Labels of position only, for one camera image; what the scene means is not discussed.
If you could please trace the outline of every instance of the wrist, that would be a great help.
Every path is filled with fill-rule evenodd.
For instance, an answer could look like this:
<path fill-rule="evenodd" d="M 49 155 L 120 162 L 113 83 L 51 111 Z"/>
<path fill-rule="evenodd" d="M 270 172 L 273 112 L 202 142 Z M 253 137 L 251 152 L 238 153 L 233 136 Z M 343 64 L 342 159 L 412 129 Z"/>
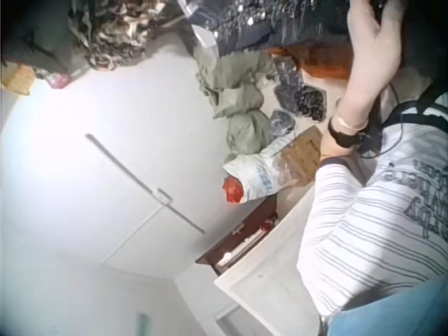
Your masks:
<path fill-rule="evenodd" d="M 335 131 L 355 135 L 368 125 L 369 114 L 374 99 L 360 98 L 354 92 L 347 91 L 337 106 L 331 123 Z"/>

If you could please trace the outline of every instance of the white plastic bag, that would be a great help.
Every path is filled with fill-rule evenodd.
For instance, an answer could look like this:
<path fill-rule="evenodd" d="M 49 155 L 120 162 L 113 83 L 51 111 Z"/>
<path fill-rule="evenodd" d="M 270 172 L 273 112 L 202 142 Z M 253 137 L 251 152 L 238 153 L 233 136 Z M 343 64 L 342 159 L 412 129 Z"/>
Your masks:
<path fill-rule="evenodd" d="M 280 136 L 259 154 L 238 155 L 224 164 L 226 172 L 243 186 L 240 203 L 273 195 L 294 183 L 293 170 L 281 159 L 281 150 L 294 138 L 295 132 Z"/>

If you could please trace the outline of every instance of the green sack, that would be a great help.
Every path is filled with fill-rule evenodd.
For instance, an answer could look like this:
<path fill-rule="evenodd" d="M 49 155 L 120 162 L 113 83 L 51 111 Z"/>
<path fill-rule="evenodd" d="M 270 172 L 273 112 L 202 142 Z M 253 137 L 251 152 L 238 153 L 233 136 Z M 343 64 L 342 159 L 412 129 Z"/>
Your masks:
<path fill-rule="evenodd" d="M 259 153 L 270 142 L 270 122 L 260 110 L 237 113 L 230 117 L 227 145 L 233 153 Z"/>
<path fill-rule="evenodd" d="M 276 73 L 273 61 L 261 51 L 234 52 L 217 58 L 197 47 L 194 57 L 199 67 L 199 83 L 216 92 L 237 88 L 245 83 L 256 84 L 262 78 Z"/>
<path fill-rule="evenodd" d="M 264 102 L 263 93 L 254 84 L 244 84 L 237 89 L 225 89 L 219 93 L 213 118 L 230 117 L 235 113 L 258 110 Z"/>

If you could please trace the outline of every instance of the white ceiling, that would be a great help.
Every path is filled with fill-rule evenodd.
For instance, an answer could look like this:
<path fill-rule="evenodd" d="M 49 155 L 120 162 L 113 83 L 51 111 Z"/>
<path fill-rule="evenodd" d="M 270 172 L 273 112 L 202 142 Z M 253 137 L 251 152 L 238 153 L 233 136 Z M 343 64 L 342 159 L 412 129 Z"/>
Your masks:
<path fill-rule="evenodd" d="M 85 134 L 95 135 L 151 188 L 206 231 L 163 209 L 108 265 L 174 277 L 256 204 L 233 206 L 221 189 L 226 120 L 213 120 L 195 61 L 175 35 L 138 66 L 89 71 L 63 90 L 36 80 L 29 97 L 2 92 L 3 225 L 100 263 L 154 208 Z"/>

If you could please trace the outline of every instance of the white wall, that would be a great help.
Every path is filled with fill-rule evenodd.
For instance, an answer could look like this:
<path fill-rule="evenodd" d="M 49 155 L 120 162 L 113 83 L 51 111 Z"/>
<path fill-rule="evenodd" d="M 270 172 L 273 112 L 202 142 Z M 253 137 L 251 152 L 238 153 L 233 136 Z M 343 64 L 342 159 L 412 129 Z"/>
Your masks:
<path fill-rule="evenodd" d="M 216 278 L 211 267 L 193 264 L 175 279 L 182 298 L 207 336 L 225 336 L 216 316 L 236 307 L 235 301 L 215 286 Z"/>
<path fill-rule="evenodd" d="M 1 249 L 4 336 L 133 336 L 138 313 L 150 316 L 150 336 L 203 335 L 171 280 L 86 265 L 4 232 Z"/>

